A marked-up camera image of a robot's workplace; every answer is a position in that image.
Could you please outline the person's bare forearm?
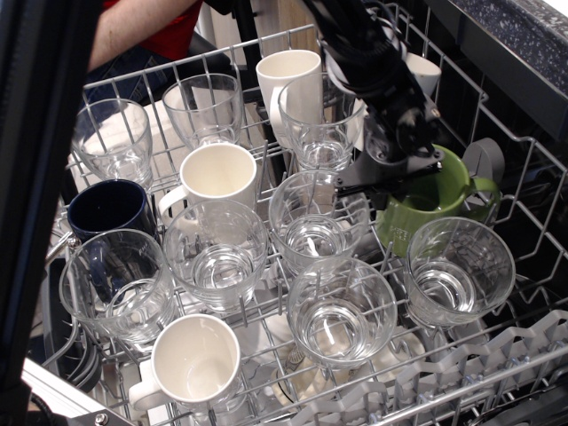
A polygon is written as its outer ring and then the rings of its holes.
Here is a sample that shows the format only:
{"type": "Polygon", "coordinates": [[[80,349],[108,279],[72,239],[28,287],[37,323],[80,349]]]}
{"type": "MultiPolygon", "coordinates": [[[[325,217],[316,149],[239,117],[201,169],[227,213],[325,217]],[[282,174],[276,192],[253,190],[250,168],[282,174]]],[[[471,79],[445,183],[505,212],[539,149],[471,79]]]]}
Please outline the person's bare forearm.
{"type": "Polygon", "coordinates": [[[87,71],[164,29],[194,4],[190,0],[119,1],[99,16],[87,71]]]}

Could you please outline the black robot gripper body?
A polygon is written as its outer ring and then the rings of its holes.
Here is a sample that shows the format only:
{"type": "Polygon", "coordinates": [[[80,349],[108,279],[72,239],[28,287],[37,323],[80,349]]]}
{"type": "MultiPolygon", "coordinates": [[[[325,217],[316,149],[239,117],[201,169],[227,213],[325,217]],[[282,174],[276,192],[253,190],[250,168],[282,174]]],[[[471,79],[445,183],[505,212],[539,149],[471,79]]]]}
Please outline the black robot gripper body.
{"type": "Polygon", "coordinates": [[[367,108],[364,146],[357,160],[335,178],[335,193],[391,193],[412,178],[439,171],[443,155],[439,111],[417,82],[359,97],[367,108]]]}

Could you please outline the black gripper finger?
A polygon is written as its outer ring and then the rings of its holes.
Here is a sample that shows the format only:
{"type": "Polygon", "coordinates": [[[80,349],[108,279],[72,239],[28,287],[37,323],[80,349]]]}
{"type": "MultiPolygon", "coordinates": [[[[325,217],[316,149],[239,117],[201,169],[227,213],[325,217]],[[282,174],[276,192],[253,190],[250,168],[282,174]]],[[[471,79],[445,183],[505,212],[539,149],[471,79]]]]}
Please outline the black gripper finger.
{"type": "Polygon", "coordinates": [[[425,195],[430,193],[433,176],[421,176],[409,179],[392,194],[394,198],[404,198],[407,195],[425,195]]]}
{"type": "Polygon", "coordinates": [[[371,188],[367,191],[367,196],[373,207],[377,211],[386,210],[389,202],[390,193],[379,188],[371,188]]]}

